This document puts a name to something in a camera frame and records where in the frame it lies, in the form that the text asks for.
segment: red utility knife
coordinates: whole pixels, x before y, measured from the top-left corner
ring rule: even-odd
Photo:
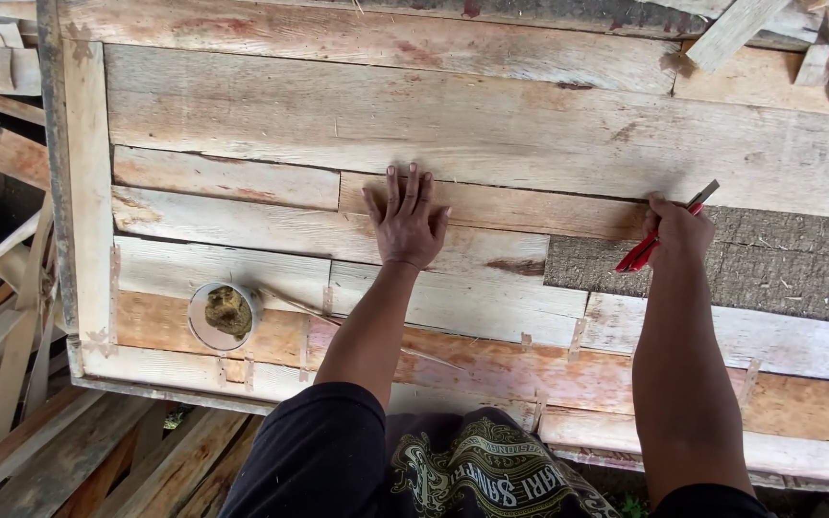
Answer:
[[[703,204],[706,203],[708,197],[711,196],[712,193],[715,193],[718,188],[719,182],[713,180],[708,184],[708,187],[703,189],[696,196],[693,196],[690,203],[686,204],[686,210],[693,216],[699,214],[699,211],[702,210]],[[621,274],[638,272],[648,264],[648,259],[651,257],[651,251],[660,244],[661,242],[658,241],[658,230],[651,232],[645,240],[641,241],[635,248],[629,251],[629,253],[626,254],[626,257],[623,257],[623,260],[619,262],[619,265],[616,265],[616,271]]]

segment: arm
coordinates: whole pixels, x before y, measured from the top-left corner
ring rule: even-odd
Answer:
[[[754,495],[738,401],[712,326],[705,260],[715,228],[652,195],[646,231],[659,228],[632,392],[655,507],[674,489],[715,483]]]
[[[448,207],[430,216],[433,177],[418,179],[409,167],[404,200],[399,200],[398,175],[386,171],[389,200],[379,209],[373,193],[364,189],[367,212],[376,227],[382,268],[373,286],[335,333],[315,383],[349,382],[369,390],[383,409],[389,404],[392,377],[399,362],[405,312],[417,275],[443,247],[450,219]]]

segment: sawdust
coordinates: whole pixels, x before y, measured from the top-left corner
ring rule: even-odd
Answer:
[[[251,309],[235,289],[221,286],[206,296],[206,323],[240,341],[251,330]]]

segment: plastic container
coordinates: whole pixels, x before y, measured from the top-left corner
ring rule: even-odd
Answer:
[[[235,289],[239,295],[247,300],[248,307],[251,310],[251,329],[241,340],[236,340],[235,336],[223,333],[206,323],[204,311],[206,310],[207,296],[211,291],[222,286]],[[197,291],[190,297],[190,302],[187,305],[187,324],[190,332],[204,346],[217,351],[231,351],[242,347],[251,338],[251,334],[254,333],[254,330],[258,328],[258,324],[261,322],[262,311],[263,305],[261,304],[261,298],[255,291],[229,282],[211,282],[197,288]]]

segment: person's left hand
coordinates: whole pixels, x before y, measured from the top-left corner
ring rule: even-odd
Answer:
[[[423,270],[443,248],[443,238],[450,222],[450,208],[441,208],[431,218],[434,177],[431,173],[426,173],[422,182],[414,162],[408,166],[408,186],[401,203],[395,166],[386,168],[386,187],[389,199],[385,213],[379,210],[372,191],[363,188],[367,213],[376,228],[376,243],[382,264],[407,263]]]

